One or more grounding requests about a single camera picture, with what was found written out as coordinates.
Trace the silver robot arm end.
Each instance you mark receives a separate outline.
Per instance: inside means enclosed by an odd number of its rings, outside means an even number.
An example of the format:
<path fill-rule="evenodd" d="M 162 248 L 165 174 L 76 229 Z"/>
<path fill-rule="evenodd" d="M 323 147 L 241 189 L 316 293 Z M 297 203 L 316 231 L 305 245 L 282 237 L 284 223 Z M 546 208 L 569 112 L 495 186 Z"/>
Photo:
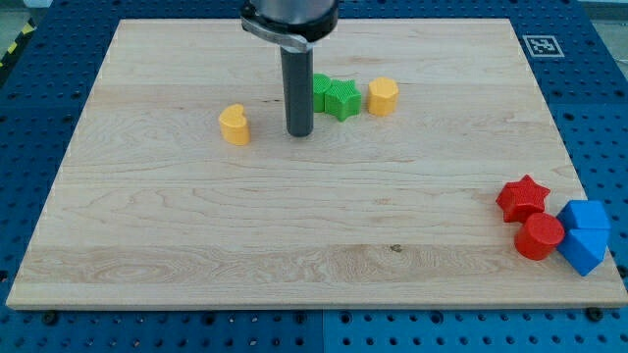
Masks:
<path fill-rule="evenodd" d="M 242 29 L 289 52 L 306 53 L 334 31 L 338 0 L 246 0 L 239 9 Z"/>

